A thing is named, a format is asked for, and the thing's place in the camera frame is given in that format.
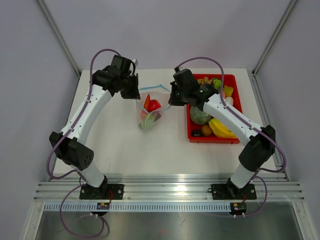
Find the green leafy vegetable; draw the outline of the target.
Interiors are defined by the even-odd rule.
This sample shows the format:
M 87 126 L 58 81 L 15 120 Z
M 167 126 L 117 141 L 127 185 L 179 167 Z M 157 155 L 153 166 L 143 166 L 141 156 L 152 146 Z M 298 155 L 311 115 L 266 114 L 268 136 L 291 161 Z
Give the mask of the green leafy vegetable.
M 147 115 L 141 120 L 141 122 L 138 124 L 139 128 L 142 130 L 149 130 L 152 128 L 155 124 L 155 117 L 153 115 Z

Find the yellow banana bunch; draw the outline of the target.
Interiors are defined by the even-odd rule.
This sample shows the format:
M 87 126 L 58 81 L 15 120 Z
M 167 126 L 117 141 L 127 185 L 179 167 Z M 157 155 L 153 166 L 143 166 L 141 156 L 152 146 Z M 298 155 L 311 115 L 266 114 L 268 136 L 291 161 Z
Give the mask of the yellow banana bunch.
M 216 118 L 212 118 L 208 122 L 208 125 L 219 138 L 236 138 L 236 136 Z

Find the orange carrot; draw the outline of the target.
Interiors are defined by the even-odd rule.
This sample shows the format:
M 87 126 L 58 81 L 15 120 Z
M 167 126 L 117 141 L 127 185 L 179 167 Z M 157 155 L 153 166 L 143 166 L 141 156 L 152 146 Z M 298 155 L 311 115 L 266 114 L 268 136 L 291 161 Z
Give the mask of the orange carrot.
M 149 114 L 148 108 L 149 108 L 149 105 L 150 105 L 150 101 L 151 101 L 151 97 L 148 94 L 146 96 L 146 99 L 144 101 L 143 108 L 142 108 L 142 111 L 141 111 L 141 114 L 140 114 L 141 119 L 143 119 L 145 116 L 147 116 Z

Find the dark purple passion fruit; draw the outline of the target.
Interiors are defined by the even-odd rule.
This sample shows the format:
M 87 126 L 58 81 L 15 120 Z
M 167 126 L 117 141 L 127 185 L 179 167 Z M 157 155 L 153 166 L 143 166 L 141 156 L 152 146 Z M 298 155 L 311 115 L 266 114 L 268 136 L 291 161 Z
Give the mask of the dark purple passion fruit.
M 154 119 L 157 121 L 162 115 L 159 112 L 154 113 Z

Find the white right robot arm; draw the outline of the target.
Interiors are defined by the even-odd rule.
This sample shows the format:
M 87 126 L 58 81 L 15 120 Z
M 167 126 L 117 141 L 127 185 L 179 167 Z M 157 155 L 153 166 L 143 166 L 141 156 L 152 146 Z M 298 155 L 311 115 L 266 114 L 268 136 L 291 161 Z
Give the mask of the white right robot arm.
M 226 192 L 231 198 L 239 198 L 259 168 L 275 153 L 275 129 L 245 117 L 230 105 L 212 85 L 200 85 L 189 69 L 176 69 L 171 82 L 171 106 L 190 105 L 212 116 L 230 130 L 244 146 L 239 165 L 227 180 Z

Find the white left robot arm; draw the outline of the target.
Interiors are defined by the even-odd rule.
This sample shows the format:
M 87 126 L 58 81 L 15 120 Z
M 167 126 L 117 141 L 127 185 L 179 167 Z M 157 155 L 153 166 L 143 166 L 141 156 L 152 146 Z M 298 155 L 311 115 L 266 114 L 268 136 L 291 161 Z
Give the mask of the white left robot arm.
M 80 198 L 113 198 L 119 186 L 109 186 L 108 178 L 94 164 L 94 152 L 86 146 L 87 138 L 105 105 L 116 93 L 123 99 L 139 100 L 138 61 L 114 55 L 111 64 L 90 72 L 89 89 L 77 111 L 60 132 L 52 132 L 49 141 L 58 159 L 73 168 L 83 179 Z

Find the red apple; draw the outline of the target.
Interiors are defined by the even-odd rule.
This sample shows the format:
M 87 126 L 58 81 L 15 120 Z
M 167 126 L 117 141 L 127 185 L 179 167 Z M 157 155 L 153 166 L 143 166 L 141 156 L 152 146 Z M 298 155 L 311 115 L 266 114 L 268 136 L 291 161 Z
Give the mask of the red apple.
M 149 101 L 147 111 L 148 111 L 149 113 L 151 113 L 151 112 L 153 112 L 153 111 L 156 111 L 156 110 L 160 109 L 161 107 L 162 107 L 162 106 L 161 106 L 161 104 L 159 103 L 158 100 L 156 100 L 156 99 L 151 99 L 151 100 Z

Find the clear zip top bag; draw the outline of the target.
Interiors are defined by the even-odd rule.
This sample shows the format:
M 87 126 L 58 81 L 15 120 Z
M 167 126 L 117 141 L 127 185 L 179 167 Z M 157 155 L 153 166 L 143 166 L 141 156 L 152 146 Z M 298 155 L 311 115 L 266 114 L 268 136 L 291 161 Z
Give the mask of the clear zip top bag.
M 160 122 L 164 113 L 170 109 L 171 91 L 162 84 L 139 89 L 140 99 L 136 100 L 138 127 L 148 131 Z

